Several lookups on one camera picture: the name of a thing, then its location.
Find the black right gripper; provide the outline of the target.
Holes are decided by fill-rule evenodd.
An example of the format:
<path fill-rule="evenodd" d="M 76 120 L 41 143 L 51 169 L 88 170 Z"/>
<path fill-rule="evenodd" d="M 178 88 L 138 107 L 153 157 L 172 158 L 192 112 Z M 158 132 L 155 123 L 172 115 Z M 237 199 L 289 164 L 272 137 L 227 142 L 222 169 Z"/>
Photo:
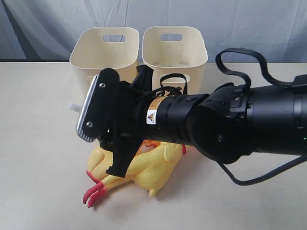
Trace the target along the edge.
<path fill-rule="evenodd" d="M 125 177 L 128 167 L 142 144 L 137 133 L 137 102 L 145 92 L 152 90 L 153 69 L 147 65 L 137 66 L 137 76 L 132 83 L 116 81 L 99 83 L 99 89 L 107 92 L 104 104 L 108 117 L 108 129 L 99 137 L 99 146 L 113 152 L 112 165 L 106 173 Z"/>

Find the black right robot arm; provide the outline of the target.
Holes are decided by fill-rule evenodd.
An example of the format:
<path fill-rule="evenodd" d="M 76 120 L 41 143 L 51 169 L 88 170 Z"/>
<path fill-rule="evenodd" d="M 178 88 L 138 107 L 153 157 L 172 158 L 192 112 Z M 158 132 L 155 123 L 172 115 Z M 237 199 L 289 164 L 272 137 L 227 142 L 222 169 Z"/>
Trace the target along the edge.
<path fill-rule="evenodd" d="M 251 88 L 248 75 L 238 72 L 244 85 L 227 83 L 211 94 L 182 95 L 170 87 L 169 95 L 136 95 L 126 87 L 114 102 L 115 114 L 102 148 L 114 153 L 111 175 L 126 174 L 132 152 L 144 139 L 194 146 L 207 158 L 226 165 L 253 152 L 294 155 L 295 159 L 250 181 L 270 179 L 307 160 L 307 77 L 281 82 L 266 69 L 268 86 Z"/>

